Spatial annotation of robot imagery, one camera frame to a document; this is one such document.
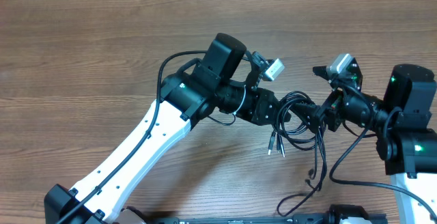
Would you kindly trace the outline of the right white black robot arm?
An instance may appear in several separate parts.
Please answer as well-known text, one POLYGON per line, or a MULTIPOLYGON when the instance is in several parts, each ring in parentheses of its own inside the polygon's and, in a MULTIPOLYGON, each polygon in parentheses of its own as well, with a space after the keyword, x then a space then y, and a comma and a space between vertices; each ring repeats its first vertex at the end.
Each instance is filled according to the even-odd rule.
POLYGON ((321 105, 293 106, 312 132, 323 126, 335 132, 352 122, 376 134, 376 150, 391 183, 340 180, 338 184, 372 186, 395 192, 402 223, 436 222, 436 132, 428 124, 435 93, 434 73, 422 66, 394 66, 383 99, 362 93, 363 75, 356 62, 334 70, 317 66, 313 73, 333 91, 321 105))

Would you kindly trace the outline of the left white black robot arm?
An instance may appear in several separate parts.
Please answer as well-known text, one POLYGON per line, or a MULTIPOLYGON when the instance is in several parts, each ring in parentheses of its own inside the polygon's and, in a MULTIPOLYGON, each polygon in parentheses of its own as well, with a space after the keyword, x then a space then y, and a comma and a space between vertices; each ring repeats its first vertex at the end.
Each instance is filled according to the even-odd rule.
POLYGON ((279 113, 273 92, 259 86, 284 69, 280 59, 249 52, 219 33, 205 51, 189 51, 175 73, 158 74, 156 98, 137 127, 72 188, 55 185, 44 198, 47 223, 113 223, 163 154, 214 110, 258 126, 279 113))

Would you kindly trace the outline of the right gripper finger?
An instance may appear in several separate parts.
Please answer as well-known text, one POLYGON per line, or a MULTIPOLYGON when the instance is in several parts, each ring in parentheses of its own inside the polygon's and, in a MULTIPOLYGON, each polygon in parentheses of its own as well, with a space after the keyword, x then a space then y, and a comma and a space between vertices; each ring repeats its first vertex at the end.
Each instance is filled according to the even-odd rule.
POLYGON ((313 67, 313 73, 314 75, 319 76, 326 81, 331 80, 333 77, 332 72, 329 70, 327 66, 315 66, 313 67))
POLYGON ((322 123, 323 111, 316 104, 297 103, 293 106, 295 114, 308 126, 318 127, 322 123))

